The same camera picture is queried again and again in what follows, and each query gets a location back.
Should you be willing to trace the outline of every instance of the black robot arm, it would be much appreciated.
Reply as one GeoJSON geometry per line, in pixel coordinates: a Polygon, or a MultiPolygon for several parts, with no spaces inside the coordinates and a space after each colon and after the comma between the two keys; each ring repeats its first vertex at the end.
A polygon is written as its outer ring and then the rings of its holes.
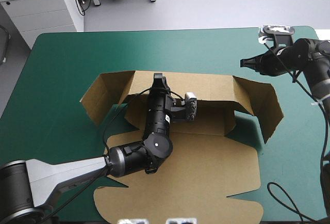
{"type": "Polygon", "coordinates": [[[147,100],[145,132],[141,141],[112,147],[109,156],[50,165],[37,159],[14,161],[0,167],[0,224],[35,224],[53,211],[60,195],[97,177],[122,177],[145,170],[155,173],[170,156],[171,121],[193,121],[197,98],[186,93],[181,106],[171,97],[166,77],[154,74],[147,100]]]}
{"type": "Polygon", "coordinates": [[[301,38],[293,43],[293,27],[263,26],[259,41],[273,41],[271,51],[242,59],[241,67],[254,69],[262,75],[279,76],[287,73],[285,67],[297,77],[304,74],[311,94],[323,102],[330,116],[330,43],[315,39],[301,38]]]}

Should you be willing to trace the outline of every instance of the black cable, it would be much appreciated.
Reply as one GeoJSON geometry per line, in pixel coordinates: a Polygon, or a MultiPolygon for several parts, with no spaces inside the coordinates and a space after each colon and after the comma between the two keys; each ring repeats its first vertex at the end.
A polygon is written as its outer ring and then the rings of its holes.
{"type": "Polygon", "coordinates": [[[106,124],[104,130],[103,130],[103,133],[102,133],[102,140],[103,140],[103,144],[105,146],[105,148],[107,149],[107,154],[106,156],[110,156],[110,148],[107,144],[107,141],[105,139],[105,132],[107,131],[107,129],[109,128],[109,126],[112,124],[112,122],[117,118],[117,116],[125,109],[129,106],[129,104],[131,102],[133,102],[138,96],[144,94],[146,91],[150,91],[150,90],[163,90],[163,91],[166,91],[166,92],[169,92],[173,95],[176,95],[177,97],[179,97],[182,101],[184,100],[179,94],[177,94],[176,92],[174,91],[171,91],[171,90],[166,90],[164,88],[161,88],[161,87],[150,87],[148,89],[145,89],[143,91],[141,91],[139,94],[135,95],[131,100],[128,101],[128,103],[119,110],[119,112],[116,113],[116,115],[106,124]]]}
{"type": "Polygon", "coordinates": [[[271,195],[271,196],[272,196],[272,197],[273,197],[273,198],[274,198],[274,199],[275,199],[280,205],[282,205],[283,207],[286,207],[288,210],[290,210],[290,211],[292,211],[292,212],[298,214],[298,215],[300,216],[300,220],[301,220],[302,223],[304,222],[304,220],[303,220],[303,217],[304,217],[304,218],[306,218],[307,220],[310,220],[310,221],[313,222],[313,223],[318,223],[318,224],[320,224],[317,220],[314,220],[314,219],[308,217],[307,215],[302,214],[302,213],[299,211],[299,209],[298,209],[298,207],[296,206],[296,204],[294,203],[294,201],[292,200],[292,198],[291,198],[291,197],[289,196],[289,194],[286,192],[286,190],[283,189],[283,187],[280,186],[279,184],[277,184],[277,183],[275,183],[275,182],[270,182],[270,183],[267,184],[267,190],[268,190],[269,194],[270,194],[270,195],[271,195]],[[277,198],[277,197],[274,195],[274,193],[271,191],[271,189],[270,189],[270,186],[271,186],[271,185],[275,185],[275,186],[277,186],[278,188],[280,188],[281,191],[283,191],[283,193],[289,198],[290,202],[292,203],[292,205],[294,206],[295,209],[289,207],[288,205],[286,205],[285,203],[283,203],[279,198],[277,198]]]}
{"type": "Polygon", "coordinates": [[[60,212],[64,207],[66,207],[72,200],[74,200],[77,196],[79,196],[85,189],[87,189],[92,183],[95,182],[96,179],[98,179],[102,173],[107,169],[107,166],[105,166],[101,171],[88,183],[86,184],[83,188],[81,188],[76,194],[74,194],[72,197],[70,197],[64,204],[62,204],[60,207],[58,207],[54,212],[50,213],[47,215],[42,221],[38,222],[37,224],[44,223],[47,221],[49,218],[53,217],[56,215],[58,212],[60,212]]]}
{"type": "Polygon", "coordinates": [[[78,0],[75,0],[75,2],[76,2],[77,9],[78,9],[78,11],[79,11],[79,14],[82,15],[82,16],[85,16],[85,15],[86,15],[86,14],[85,14],[85,11],[86,11],[86,10],[83,9],[83,7],[82,7],[81,4],[78,2],[78,0]]]}
{"type": "MultiPolygon", "coordinates": [[[[321,103],[311,94],[309,93],[309,91],[303,86],[303,84],[297,79],[297,77],[295,75],[293,75],[290,70],[285,66],[285,64],[283,63],[283,61],[274,53],[274,51],[272,51],[272,49],[266,44],[264,43],[264,45],[266,46],[266,48],[273,53],[273,55],[277,58],[277,60],[282,64],[282,66],[284,67],[284,69],[290,74],[290,76],[292,77],[293,81],[296,82],[302,89],[303,91],[311,98],[313,99],[314,102],[318,103],[318,106],[320,107],[323,116],[324,116],[324,120],[325,120],[325,137],[324,137],[324,143],[323,143],[323,148],[322,148],[322,153],[321,153],[321,159],[320,159],[320,184],[321,184],[321,188],[322,188],[322,192],[325,194],[325,197],[327,200],[330,199],[329,197],[329,193],[325,190],[324,187],[324,182],[323,182],[323,160],[324,160],[324,155],[325,155],[325,151],[326,151],[326,147],[327,147],[327,141],[328,141],[328,129],[329,129],[329,117],[327,115],[327,113],[325,112],[323,106],[321,105],[321,103]]],[[[290,201],[293,203],[293,200],[291,199],[291,197],[286,193],[286,191],[278,184],[271,182],[269,184],[275,184],[276,186],[278,186],[286,195],[287,197],[290,199],[290,201]]],[[[285,205],[283,202],[281,202],[278,198],[276,198],[270,191],[270,189],[268,189],[269,193],[271,194],[271,196],[281,205],[283,205],[284,207],[286,207],[287,209],[293,211],[294,213],[298,214],[300,216],[300,218],[303,216],[306,219],[311,220],[311,218],[309,218],[308,216],[304,216],[302,215],[299,211],[295,211],[294,209],[288,207],[287,205],[285,205]]]]}
{"type": "Polygon", "coordinates": [[[88,6],[86,7],[86,9],[83,9],[84,12],[87,11],[88,8],[91,6],[91,2],[92,2],[92,0],[89,0],[89,2],[88,2],[88,6]]]}

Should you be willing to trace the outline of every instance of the green table surface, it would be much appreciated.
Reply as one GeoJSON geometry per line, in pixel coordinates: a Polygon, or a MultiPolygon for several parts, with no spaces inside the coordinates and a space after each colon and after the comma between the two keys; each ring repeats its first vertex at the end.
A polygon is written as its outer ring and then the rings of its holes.
{"type": "MultiPolygon", "coordinates": [[[[289,192],[302,213],[315,219],[325,217],[319,184],[324,119],[309,97],[291,83],[289,75],[272,78],[240,68],[241,58],[266,51],[258,43],[257,34],[257,28],[237,28],[39,36],[0,119],[0,164],[31,158],[63,163],[103,154],[101,133],[105,125],[96,127],[79,103],[102,72],[232,74],[273,84],[285,115],[264,145],[257,118],[236,113],[237,126],[228,137],[258,151],[261,188],[235,198],[261,203],[263,220],[298,220],[296,214],[268,194],[267,183],[276,181],[289,192]]],[[[294,38],[301,37],[317,38],[312,28],[296,27],[294,38]]],[[[107,134],[133,129],[120,116],[107,134]]],[[[118,183],[108,178],[97,180],[59,212],[61,220],[102,220],[93,201],[94,189],[102,185],[118,183]]],[[[77,190],[64,193],[59,204],[77,190]]],[[[109,199],[110,206],[115,203],[116,199],[109,199]]]]}

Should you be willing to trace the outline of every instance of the white cabinet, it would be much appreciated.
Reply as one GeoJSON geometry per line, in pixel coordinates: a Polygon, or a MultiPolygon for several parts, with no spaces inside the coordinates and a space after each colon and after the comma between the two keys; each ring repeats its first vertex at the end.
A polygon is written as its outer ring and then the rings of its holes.
{"type": "Polygon", "coordinates": [[[40,34],[84,31],[84,17],[75,0],[0,0],[1,5],[32,48],[40,34]]]}

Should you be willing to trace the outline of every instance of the cardboard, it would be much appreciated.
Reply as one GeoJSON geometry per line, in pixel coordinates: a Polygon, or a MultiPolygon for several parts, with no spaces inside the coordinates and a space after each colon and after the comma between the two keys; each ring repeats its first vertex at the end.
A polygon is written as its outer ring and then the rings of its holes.
{"type": "MultiPolygon", "coordinates": [[[[81,103],[95,124],[100,124],[113,104],[125,103],[149,88],[153,73],[100,74],[81,103]]],[[[140,171],[117,179],[129,188],[97,189],[98,211],[111,223],[123,218],[165,223],[177,217],[194,217],[199,223],[259,223],[263,213],[259,203],[228,198],[260,187],[257,152],[224,135],[235,127],[237,110],[258,118],[266,143],[283,118],[273,87],[230,75],[163,75],[172,91],[196,94],[196,120],[171,123],[174,150],[156,174],[140,171]]],[[[139,130],[111,136],[111,147],[141,140],[147,95],[133,101],[125,115],[139,130]]]]}

